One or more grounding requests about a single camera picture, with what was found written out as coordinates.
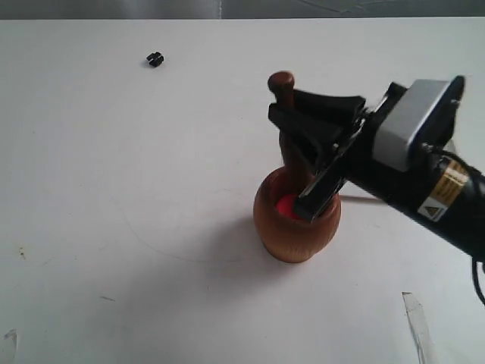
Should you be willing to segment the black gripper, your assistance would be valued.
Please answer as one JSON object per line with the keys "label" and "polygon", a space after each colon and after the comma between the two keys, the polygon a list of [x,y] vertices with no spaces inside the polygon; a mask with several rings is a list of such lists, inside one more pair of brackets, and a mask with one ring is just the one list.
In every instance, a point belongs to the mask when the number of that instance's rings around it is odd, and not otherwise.
{"label": "black gripper", "polygon": [[300,89],[293,90],[293,98],[300,134],[295,144],[316,177],[294,202],[295,213],[304,220],[321,215],[348,180],[387,201],[398,183],[417,171],[419,165],[402,173],[371,159],[376,126],[374,108],[366,108],[365,98]]}

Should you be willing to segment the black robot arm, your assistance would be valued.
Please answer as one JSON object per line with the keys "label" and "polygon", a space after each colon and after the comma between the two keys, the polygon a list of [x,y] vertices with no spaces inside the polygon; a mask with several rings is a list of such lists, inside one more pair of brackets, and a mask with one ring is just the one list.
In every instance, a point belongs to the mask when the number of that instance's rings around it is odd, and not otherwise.
{"label": "black robot arm", "polygon": [[268,81],[269,120],[295,146],[314,180],[294,210],[315,220],[351,182],[451,243],[484,260],[484,177],[446,150],[465,80],[391,83],[369,108],[360,96],[323,96]]}

